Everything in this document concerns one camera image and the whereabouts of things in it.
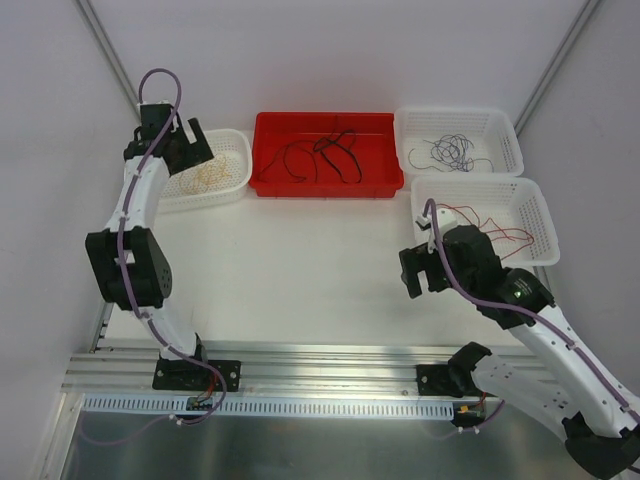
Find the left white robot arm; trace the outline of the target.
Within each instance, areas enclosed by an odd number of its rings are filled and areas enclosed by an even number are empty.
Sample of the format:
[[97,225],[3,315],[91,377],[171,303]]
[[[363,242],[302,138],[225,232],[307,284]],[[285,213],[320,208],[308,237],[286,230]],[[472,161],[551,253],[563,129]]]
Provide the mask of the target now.
[[210,365],[195,330],[170,301],[172,270],[152,228],[169,179],[214,158],[195,118],[191,142],[177,107],[142,103],[141,125],[123,152],[123,187],[102,230],[89,233],[85,248],[103,299],[131,313],[159,344],[162,360],[178,362],[176,378],[189,389],[203,387]]

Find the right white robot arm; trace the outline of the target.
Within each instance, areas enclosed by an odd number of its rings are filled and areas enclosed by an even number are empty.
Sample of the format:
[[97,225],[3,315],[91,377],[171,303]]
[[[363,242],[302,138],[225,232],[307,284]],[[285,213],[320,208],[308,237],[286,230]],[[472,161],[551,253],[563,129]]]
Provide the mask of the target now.
[[556,435],[571,458],[597,479],[615,479],[639,460],[639,398],[577,338],[550,291],[527,270],[502,265],[477,227],[432,233],[399,253],[412,298],[457,291],[545,365],[552,388],[515,373],[507,360],[470,342],[428,386],[461,398],[481,391],[512,404]]

